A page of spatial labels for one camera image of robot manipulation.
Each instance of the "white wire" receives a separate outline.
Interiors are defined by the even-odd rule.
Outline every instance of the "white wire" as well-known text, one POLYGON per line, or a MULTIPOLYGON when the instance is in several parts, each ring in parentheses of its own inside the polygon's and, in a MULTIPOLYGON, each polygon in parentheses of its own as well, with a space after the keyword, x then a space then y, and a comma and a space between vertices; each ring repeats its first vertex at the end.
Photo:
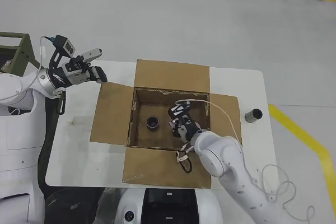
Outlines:
POLYGON ((12 97, 14 97, 14 96, 17 96, 17 95, 19 95, 19 94, 22 94, 23 92, 25 92, 26 90, 28 90, 28 89, 32 86, 32 84, 34 84, 34 82, 36 81, 36 79, 37 79, 38 76, 39 76, 41 67, 42 67, 42 65, 43 65, 43 51, 42 51, 42 48, 43 48, 42 40, 43 40, 43 38, 45 38, 45 37, 44 37, 44 36, 40 37, 40 67, 39 67, 38 71, 36 72, 36 76, 35 76, 34 80, 29 84, 29 86, 27 86, 26 89, 22 90, 22 91, 19 92, 18 94, 15 94, 15 95, 12 95, 12 96, 9 96, 9 97, 2 98, 2 99, 0 99, 0 101, 1 101, 1 100, 7 100, 7 99, 12 98, 12 97))
POLYGON ((21 113, 21 110, 19 108, 15 108, 15 110, 13 110, 10 114, 12 115, 16 110, 18 111, 18 114, 21 113))
MULTIPOLYGON (((244 169, 245 169, 245 171, 248 173, 248 175, 249 175, 249 177, 250 177, 250 181, 251 181, 251 183, 252 183, 253 185, 255 185, 257 188, 259 188, 259 187, 254 183, 253 178, 251 177, 249 171, 248 171, 247 168, 246 168, 246 165, 245 165, 245 156, 244 156, 244 152, 243 152, 243 150, 242 150, 242 145, 241 145, 241 143, 240 143, 240 141, 239 141, 239 139, 238 139, 238 137, 237 137, 237 134, 236 134, 236 131, 235 131, 233 122, 232 122, 231 119, 230 119, 230 116, 229 116, 229 115, 228 115, 228 114, 227 114, 221 107, 219 107, 218 105, 216 105, 216 104, 214 104, 214 103, 212 103, 212 102, 206 101, 206 100, 197 100, 197 99, 178 100, 178 101, 175 102, 175 105, 178 106, 178 105, 179 105, 178 102, 183 102, 183 101, 199 101, 199 102, 206 102, 206 103, 208 103, 208 104, 212 104, 213 106, 215 106, 215 107, 217 107, 218 109, 220 109, 220 110, 221 110, 221 111, 228 117, 229 122, 230 122, 230 125, 231 125, 231 128, 232 128, 233 131, 234 131, 235 138, 236 138, 236 140, 239 142, 239 147, 240 147, 241 154, 242 154, 242 162, 243 162, 243 164, 244 164, 244 169)), ((286 174, 286 172, 285 172, 281 167, 279 167, 279 166, 277 166, 277 165, 274 165, 274 164, 267 164, 266 166, 264 166, 264 168, 263 168, 263 170, 262 170, 262 189, 261 189, 261 188, 259 188, 259 189, 262 190, 262 191, 264 192, 264 194, 266 195, 267 198, 269 198, 269 197, 271 197, 271 195, 273 195, 273 196, 276 197, 275 200, 273 200, 273 202, 276 202, 277 199, 278 199, 278 196, 284 194, 284 193, 288 190, 288 187, 289 187, 290 184, 294 187, 294 194, 293 194, 293 196, 292 196, 289 200, 285 201, 285 202, 282 204, 282 207, 283 207, 284 211, 285 211, 290 217, 292 217, 293 219, 298 220, 298 221, 301 221, 301 222, 308 222, 308 224, 310 224, 310 220, 311 220, 311 219, 314 217, 314 215, 315 215, 315 207, 314 207, 314 206, 308 206, 308 208, 307 208, 307 210, 306 210, 306 219, 304 219, 304 220, 303 220, 303 219, 300 219, 300 218, 296 218, 295 216, 293 216, 293 215, 287 210, 287 208, 286 208, 286 204, 289 203, 289 202, 291 202, 292 200, 295 199, 295 196, 296 196, 296 185, 295 185, 292 181, 289 180, 288 175, 286 174), (268 166, 274 166, 274 167, 276 167, 277 169, 281 170, 281 171, 284 173, 284 175, 286 176, 286 178, 287 178, 286 181, 284 181, 284 182, 282 182, 282 183, 279 184, 279 187, 278 187, 278 189, 277 189, 276 194, 267 193, 266 190, 265 190, 265 186, 264 186, 264 171, 265 171, 265 168, 268 167, 268 166), (280 191, 280 189, 281 189, 281 186, 284 185, 284 184, 287 184, 287 187, 286 187, 286 189, 283 191, 283 193, 280 193, 280 194, 279 194, 279 191, 280 191), (309 216, 309 213, 310 213, 310 210, 311 210, 311 209, 313 210, 313 214, 312 214, 311 216, 309 216)))

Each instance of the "black cylindrical object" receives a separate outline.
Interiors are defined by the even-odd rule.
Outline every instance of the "black cylindrical object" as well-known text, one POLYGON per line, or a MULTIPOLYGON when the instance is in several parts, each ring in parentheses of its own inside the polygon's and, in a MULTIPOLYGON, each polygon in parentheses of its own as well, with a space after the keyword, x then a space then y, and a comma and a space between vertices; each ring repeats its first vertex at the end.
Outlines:
POLYGON ((148 128, 148 130, 150 130, 151 132, 153 132, 154 130, 157 130, 158 127, 159 127, 158 118, 156 118, 155 116, 150 116, 147 119, 147 128, 148 128))
POLYGON ((252 123, 254 121, 257 121, 262 117, 263 117, 263 112, 259 109, 254 109, 254 110, 245 114, 245 120, 248 123, 252 123))

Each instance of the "white table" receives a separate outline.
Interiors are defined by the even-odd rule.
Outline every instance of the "white table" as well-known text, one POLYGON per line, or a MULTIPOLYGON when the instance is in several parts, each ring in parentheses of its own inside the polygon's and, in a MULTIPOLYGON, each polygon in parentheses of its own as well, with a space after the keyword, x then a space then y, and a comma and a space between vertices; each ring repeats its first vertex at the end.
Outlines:
MULTIPOLYGON (((136 63, 97 60, 92 65, 102 67, 109 82, 134 84, 136 63)), ((210 68, 210 80, 211 93, 238 97, 246 165, 252 176, 261 181, 256 170, 260 171, 266 164, 276 164, 263 74, 255 70, 210 68), (263 117, 249 124, 244 114, 253 108, 259 108, 263 117)), ((46 183, 51 186, 153 187, 122 183, 124 146, 89 141, 99 90, 100 85, 95 82, 67 89, 66 112, 58 120, 46 183)), ((264 180, 268 190, 276 189, 277 170, 267 170, 264 180)), ((212 179, 212 189, 222 189, 216 178, 212 179)))

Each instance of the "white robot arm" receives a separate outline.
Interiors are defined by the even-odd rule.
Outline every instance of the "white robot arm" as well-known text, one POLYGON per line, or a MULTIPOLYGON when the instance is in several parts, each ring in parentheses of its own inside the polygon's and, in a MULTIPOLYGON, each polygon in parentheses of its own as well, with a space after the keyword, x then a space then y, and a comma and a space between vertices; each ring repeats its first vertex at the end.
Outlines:
POLYGON ((49 69, 24 77, 0 74, 0 223, 4 224, 44 223, 37 165, 46 132, 45 98, 56 98, 82 82, 107 81, 100 67, 90 66, 102 50, 73 58, 74 47, 67 38, 47 39, 56 47, 49 69), (70 61, 57 67, 62 56, 70 61))
POLYGON ((220 183, 256 224, 279 223, 276 204, 255 186, 245 169, 239 142, 201 129, 189 115, 190 103, 169 110, 173 135, 194 146, 204 168, 220 183))

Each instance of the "concrete floor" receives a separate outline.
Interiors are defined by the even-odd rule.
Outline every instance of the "concrete floor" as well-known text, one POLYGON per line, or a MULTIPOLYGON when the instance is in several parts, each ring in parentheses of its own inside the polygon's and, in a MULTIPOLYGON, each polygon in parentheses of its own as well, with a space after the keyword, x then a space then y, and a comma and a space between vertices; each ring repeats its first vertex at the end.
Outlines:
MULTIPOLYGON (((69 37, 76 51, 101 48, 101 60, 169 60, 263 72, 268 103, 330 151, 336 172, 336 3, 318 0, 0 1, 0 31, 69 37)), ((0 39, 0 44, 10 40, 0 39)), ((48 43, 46 54, 53 48, 48 43)), ((278 165, 298 187, 291 211, 311 223, 336 223, 317 155, 272 119, 278 165)), ((216 192, 226 223, 231 198, 216 192)))

